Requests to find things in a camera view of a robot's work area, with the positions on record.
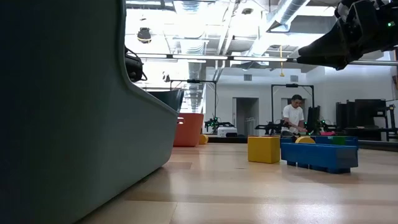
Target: pink object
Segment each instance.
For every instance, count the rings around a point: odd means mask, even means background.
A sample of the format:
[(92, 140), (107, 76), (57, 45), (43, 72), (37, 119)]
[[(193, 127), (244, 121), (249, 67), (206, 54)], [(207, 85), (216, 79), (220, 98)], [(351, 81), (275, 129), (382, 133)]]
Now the pink object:
[(328, 131), (328, 132), (324, 131), (324, 132), (321, 132), (321, 135), (322, 136), (333, 136), (333, 135), (335, 135), (335, 132), (334, 131)]
[(174, 146), (195, 147), (199, 144), (200, 130), (203, 124), (203, 114), (180, 113), (177, 130), (175, 131)]

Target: white t-shirt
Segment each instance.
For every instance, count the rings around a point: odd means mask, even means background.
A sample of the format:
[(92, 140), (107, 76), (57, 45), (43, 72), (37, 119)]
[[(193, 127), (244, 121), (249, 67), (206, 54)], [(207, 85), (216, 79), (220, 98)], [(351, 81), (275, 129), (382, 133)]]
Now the white t-shirt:
[[(283, 117), (288, 118), (292, 124), (299, 125), (299, 122), (304, 120), (303, 109), (301, 109), (301, 107), (294, 108), (292, 105), (287, 105), (284, 108)], [(290, 131), (293, 133), (299, 132), (297, 128), (293, 127), (290, 127), (289, 129), (282, 127), (282, 131)]]

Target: wooden floor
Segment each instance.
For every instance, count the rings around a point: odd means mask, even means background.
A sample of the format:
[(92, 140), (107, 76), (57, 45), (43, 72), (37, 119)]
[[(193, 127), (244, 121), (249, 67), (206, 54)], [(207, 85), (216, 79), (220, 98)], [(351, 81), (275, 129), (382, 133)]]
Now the wooden floor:
[(175, 148), (81, 224), (398, 223), (398, 153), (359, 150), (336, 175), (247, 161), (245, 144)]

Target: yellow box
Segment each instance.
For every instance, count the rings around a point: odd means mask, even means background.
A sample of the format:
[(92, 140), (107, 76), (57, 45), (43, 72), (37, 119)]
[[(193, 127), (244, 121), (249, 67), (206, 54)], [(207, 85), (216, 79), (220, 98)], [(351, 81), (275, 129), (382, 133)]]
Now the yellow box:
[(280, 161), (279, 137), (248, 137), (248, 161), (273, 164)]

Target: gray padded chair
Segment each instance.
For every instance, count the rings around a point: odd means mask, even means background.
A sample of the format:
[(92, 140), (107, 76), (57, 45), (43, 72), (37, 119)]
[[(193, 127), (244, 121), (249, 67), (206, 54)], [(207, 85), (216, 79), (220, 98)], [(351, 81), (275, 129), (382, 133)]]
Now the gray padded chair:
[(0, 223), (73, 223), (168, 161), (178, 114), (128, 80), (125, 16), (0, 3)]

